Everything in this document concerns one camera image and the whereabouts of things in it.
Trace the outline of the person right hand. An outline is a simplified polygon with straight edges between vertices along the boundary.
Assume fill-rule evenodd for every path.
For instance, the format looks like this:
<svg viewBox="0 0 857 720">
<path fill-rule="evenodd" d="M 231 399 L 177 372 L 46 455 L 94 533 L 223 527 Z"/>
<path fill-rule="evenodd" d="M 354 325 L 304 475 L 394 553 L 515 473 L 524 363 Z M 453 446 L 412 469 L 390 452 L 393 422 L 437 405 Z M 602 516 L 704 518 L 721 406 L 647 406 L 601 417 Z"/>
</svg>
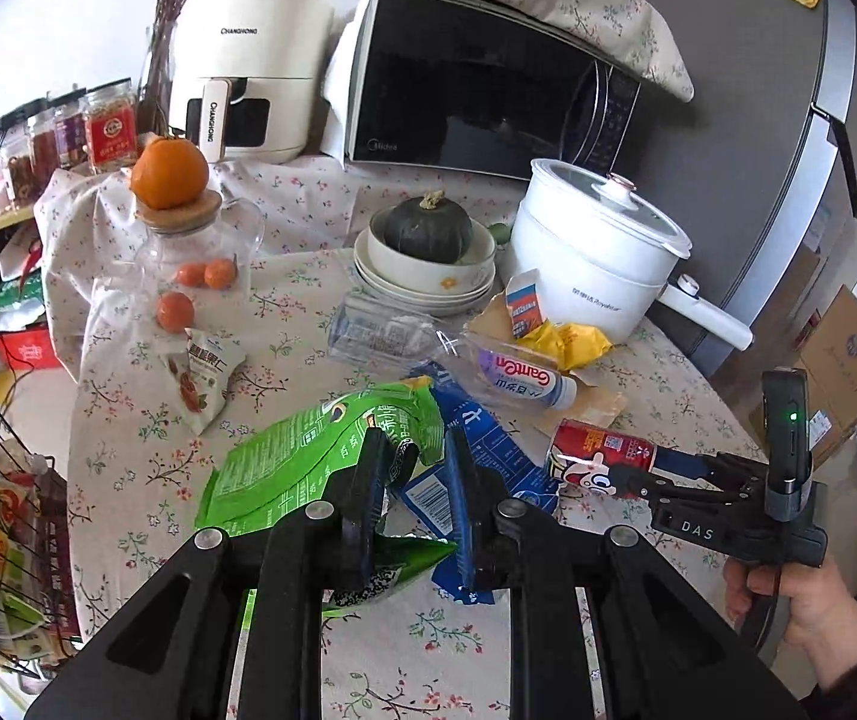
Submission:
<svg viewBox="0 0 857 720">
<path fill-rule="evenodd" d="M 832 556 L 821 567 L 785 564 L 748 567 L 730 557 L 723 569 L 726 614 L 733 621 L 749 613 L 756 596 L 790 600 L 783 640 L 801 647 L 823 691 L 835 688 L 857 667 L 857 601 L 850 595 Z"/>
</svg>

